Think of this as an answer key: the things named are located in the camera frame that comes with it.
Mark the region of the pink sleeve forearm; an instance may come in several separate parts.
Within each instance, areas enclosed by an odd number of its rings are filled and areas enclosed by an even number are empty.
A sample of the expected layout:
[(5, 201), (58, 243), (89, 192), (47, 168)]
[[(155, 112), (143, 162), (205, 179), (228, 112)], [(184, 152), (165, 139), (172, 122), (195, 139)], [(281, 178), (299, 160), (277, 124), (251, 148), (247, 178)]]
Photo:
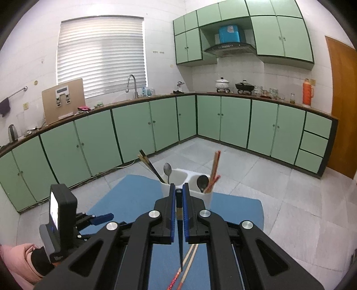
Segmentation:
[(1, 245), (1, 289), (34, 289), (52, 270), (44, 247)]

